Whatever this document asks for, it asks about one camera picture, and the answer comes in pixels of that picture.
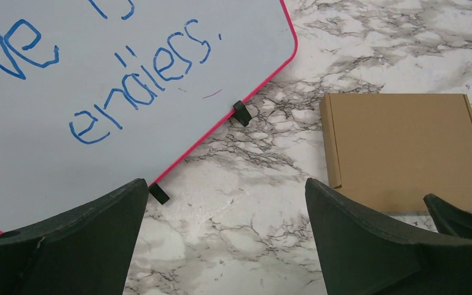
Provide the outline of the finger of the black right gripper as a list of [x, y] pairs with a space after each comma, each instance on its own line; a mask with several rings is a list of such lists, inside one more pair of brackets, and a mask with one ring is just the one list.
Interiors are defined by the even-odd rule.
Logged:
[[472, 239], [472, 213], [463, 211], [434, 194], [427, 194], [423, 201], [439, 233]]

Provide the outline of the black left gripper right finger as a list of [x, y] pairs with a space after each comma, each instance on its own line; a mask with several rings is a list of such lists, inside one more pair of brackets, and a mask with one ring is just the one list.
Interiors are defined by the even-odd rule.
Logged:
[[472, 239], [412, 226], [313, 178], [305, 201], [328, 294], [472, 294]]

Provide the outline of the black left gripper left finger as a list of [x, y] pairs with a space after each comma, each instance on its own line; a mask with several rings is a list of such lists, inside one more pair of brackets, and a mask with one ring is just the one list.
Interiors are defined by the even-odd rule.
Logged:
[[0, 294], [122, 294], [149, 192], [143, 179], [0, 235]]

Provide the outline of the brown cardboard box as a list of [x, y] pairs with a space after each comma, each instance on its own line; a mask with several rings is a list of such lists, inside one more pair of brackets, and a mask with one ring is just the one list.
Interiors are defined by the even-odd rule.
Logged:
[[472, 211], [472, 109], [465, 94], [329, 93], [320, 102], [329, 185], [381, 212], [435, 194]]

